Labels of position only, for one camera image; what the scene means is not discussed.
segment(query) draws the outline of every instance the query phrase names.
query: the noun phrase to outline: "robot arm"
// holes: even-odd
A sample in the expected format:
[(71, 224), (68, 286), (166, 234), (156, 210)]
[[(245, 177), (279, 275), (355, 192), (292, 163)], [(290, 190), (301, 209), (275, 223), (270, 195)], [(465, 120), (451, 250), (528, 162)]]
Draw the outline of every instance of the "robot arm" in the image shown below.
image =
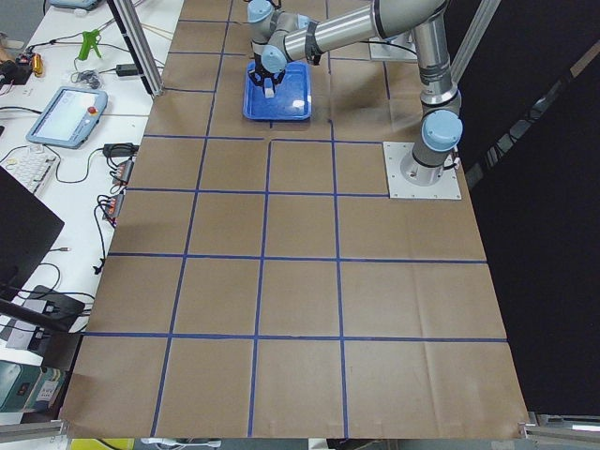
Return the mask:
[(321, 54), (378, 36), (393, 38), (412, 30), (423, 89), (422, 132), (410, 160), (403, 161), (406, 178), (420, 186), (434, 184), (448, 154), (462, 133), (458, 119), (460, 95), (450, 74), (443, 13), (446, 0), (371, 0), (325, 22), (280, 12), (270, 0), (251, 0), (248, 21), (256, 68), (250, 78), (281, 83), (291, 61), (306, 58), (318, 65)]

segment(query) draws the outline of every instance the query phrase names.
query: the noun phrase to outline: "power adapter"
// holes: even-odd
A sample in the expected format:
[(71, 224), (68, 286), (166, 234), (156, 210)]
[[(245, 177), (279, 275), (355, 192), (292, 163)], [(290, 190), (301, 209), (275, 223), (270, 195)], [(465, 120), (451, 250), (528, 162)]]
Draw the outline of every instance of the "power adapter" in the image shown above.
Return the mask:
[(114, 71), (118, 77), (130, 77), (140, 73), (135, 64), (118, 64)]
[(105, 158), (130, 158), (135, 157), (139, 149), (139, 145), (134, 145), (131, 142), (105, 143), (102, 147), (102, 155)]

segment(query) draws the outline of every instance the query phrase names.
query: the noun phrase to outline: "white desk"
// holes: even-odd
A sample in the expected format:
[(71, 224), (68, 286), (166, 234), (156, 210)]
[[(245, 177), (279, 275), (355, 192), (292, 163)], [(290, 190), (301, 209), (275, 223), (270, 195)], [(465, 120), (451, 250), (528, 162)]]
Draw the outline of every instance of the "white desk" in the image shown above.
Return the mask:
[[(172, 33), (182, 4), (183, 0), (146, 0), (136, 10), (142, 23)], [(92, 31), (108, 21), (111, 16), (106, 3), (82, 18), (76, 17), (70, 10), (51, 7), (29, 44), (47, 42), (81, 31)], [(115, 23), (109, 25), (100, 35), (102, 44), (127, 48)], [(171, 41), (147, 30), (145, 35), (154, 57), (164, 63)], [(75, 37), (67, 41), (82, 42), (82, 38)], [(25, 86), (13, 86), (8, 95), (0, 97), (0, 106), (11, 104), (36, 110), (44, 109), (59, 86), (70, 84), (69, 77), (75, 71), (73, 61), (79, 54), (80, 48), (81, 45), (70, 44), (36, 47), (35, 52), (42, 56), (44, 63), (43, 77), (32, 76)], [(78, 61), (78, 70), (109, 70), (118, 64), (133, 62), (128, 52), (103, 45), (99, 46), (99, 50), (102, 58), (98, 58), (94, 51), (91, 51), (86, 61)], [(110, 72), (101, 74), (100, 78), (102, 80), (100, 89), (106, 91), (110, 97), (105, 114), (147, 116), (150, 113), (152, 99), (146, 93), (139, 77), (120, 79), (114, 72)]]
[[(183, 0), (146, 0), (137, 7), (142, 23), (150, 24), (172, 32), (179, 18)], [(81, 31), (91, 31), (112, 17), (106, 3), (90, 11), (85, 17), (77, 18), (70, 10), (50, 7), (44, 20), (32, 37), (29, 45), (46, 42), (53, 38), (69, 36)], [(164, 62), (171, 42), (152, 32), (146, 36), (153, 55)], [(111, 24), (102, 33), (102, 43), (126, 48), (116, 24)], [(70, 39), (81, 42), (81, 38)], [(68, 84), (68, 76), (74, 71), (73, 60), (79, 53), (79, 45), (54, 45), (36, 48), (44, 61), (44, 76), (32, 76), (25, 86), (13, 86), (10, 92), (0, 97), (0, 106), (21, 106), (43, 110), (58, 87)], [(114, 68), (117, 64), (132, 62), (128, 52), (100, 46), (102, 58), (93, 51), (87, 61), (79, 62), (78, 69), (98, 71)], [(99, 124), (92, 131), (89, 140), (77, 150), (54, 147), (62, 162), (59, 175), (64, 180), (81, 179), (85, 174), (90, 152), (105, 143), (136, 143), (142, 140), (147, 116), (152, 108), (152, 99), (145, 92), (139, 78), (119, 79), (114, 73), (102, 74), (102, 90), (109, 95), (109, 104)], [(37, 116), (29, 112), (0, 112), (0, 125), (6, 128), (0, 136), (0, 158), (10, 149), (28, 144), (27, 131), (33, 126)], [(55, 247), (71, 248), (69, 252), (51, 252), (44, 262), (56, 264), (62, 272), (62, 279), (56, 290), (59, 292), (84, 292), (95, 294), (99, 276), (94, 274), (93, 265), (99, 264), (101, 246), (98, 229), (93, 217), (98, 194), (108, 194), (112, 186), (108, 166), (101, 153), (92, 159), (88, 178), (78, 184), (58, 183), (54, 177), (41, 192), (39, 198), (65, 221), (65, 227), (55, 242)], [(106, 249), (113, 237), (112, 227), (101, 221)], [(56, 280), (55, 271), (48, 266), (40, 266), (24, 286), (32, 289), (38, 284), (52, 286)], [(79, 319), (73, 329), (83, 326), (86, 319)], [(0, 319), (6, 323), (7, 318)], [(39, 365), (41, 358), (30, 352), (5, 348), (0, 341), (0, 359), (25, 364)], [(0, 423), (18, 423), (20, 414), (0, 414)]]

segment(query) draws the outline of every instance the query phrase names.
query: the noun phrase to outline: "metal mounting plate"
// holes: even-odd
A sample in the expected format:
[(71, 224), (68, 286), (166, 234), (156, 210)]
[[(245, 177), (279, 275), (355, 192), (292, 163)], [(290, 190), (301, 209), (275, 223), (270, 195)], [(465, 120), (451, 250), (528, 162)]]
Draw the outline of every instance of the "metal mounting plate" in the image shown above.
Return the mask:
[[(433, 186), (417, 186), (404, 178), (400, 171), (400, 161), (413, 150), (414, 142), (384, 142), (385, 172), (390, 199), (411, 200), (461, 200), (457, 173), (454, 169), (443, 171), (440, 180)], [(448, 156), (445, 165), (452, 164)]]

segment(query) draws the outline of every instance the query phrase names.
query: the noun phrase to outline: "white object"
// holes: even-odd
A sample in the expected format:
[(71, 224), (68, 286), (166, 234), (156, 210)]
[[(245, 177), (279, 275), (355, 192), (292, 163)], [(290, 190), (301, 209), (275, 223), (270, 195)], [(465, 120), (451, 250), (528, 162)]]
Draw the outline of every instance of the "white object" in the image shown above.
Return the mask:
[(39, 144), (32, 144), (22, 151), (15, 151), (0, 165), (29, 192), (39, 197), (57, 162), (58, 157), (54, 153)]
[[(400, 169), (402, 159), (413, 150), (413, 142), (384, 142), (385, 172), (390, 199), (411, 200), (461, 200), (455, 169), (442, 171), (442, 176), (432, 186), (417, 186), (408, 181)], [(444, 165), (452, 165), (449, 155)]]

